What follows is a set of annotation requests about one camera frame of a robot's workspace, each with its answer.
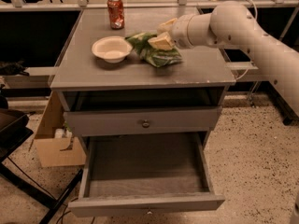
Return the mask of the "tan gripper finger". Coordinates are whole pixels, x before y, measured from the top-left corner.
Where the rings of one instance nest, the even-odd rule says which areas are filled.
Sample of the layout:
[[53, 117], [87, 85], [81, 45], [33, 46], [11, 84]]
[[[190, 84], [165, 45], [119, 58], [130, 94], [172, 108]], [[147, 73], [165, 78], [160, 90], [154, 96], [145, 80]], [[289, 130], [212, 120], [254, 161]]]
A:
[[168, 32], [159, 34], [148, 40], [149, 44], [155, 49], [171, 50], [175, 44]]
[[163, 22], [161, 24], [158, 25], [157, 27], [157, 34], [162, 34], [164, 32], [169, 32], [172, 25], [177, 21], [178, 19], [177, 18], [173, 18], [169, 21], [166, 21], [166, 22]]

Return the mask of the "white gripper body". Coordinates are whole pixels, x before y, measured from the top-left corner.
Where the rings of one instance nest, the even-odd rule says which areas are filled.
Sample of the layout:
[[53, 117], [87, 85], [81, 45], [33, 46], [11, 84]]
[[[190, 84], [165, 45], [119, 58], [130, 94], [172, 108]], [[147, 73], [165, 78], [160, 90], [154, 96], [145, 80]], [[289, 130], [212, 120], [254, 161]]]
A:
[[179, 49], [192, 49], [199, 45], [196, 18], [195, 14], [183, 15], [173, 23], [169, 34]]

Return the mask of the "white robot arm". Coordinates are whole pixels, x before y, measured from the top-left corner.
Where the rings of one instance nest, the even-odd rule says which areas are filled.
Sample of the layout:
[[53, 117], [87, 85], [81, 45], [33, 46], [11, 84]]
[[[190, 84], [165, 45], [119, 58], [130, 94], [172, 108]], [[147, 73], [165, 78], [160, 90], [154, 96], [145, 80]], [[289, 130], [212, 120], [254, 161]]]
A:
[[[179, 30], [189, 44], [234, 45], [248, 54], [263, 77], [292, 108], [298, 107], [298, 54], [265, 32], [237, 2], [222, 2]], [[215, 213], [161, 215], [156, 223], [298, 224], [298, 127], [281, 124], [265, 96], [258, 108], [243, 97], [225, 101], [206, 147], [215, 188], [226, 201]]]

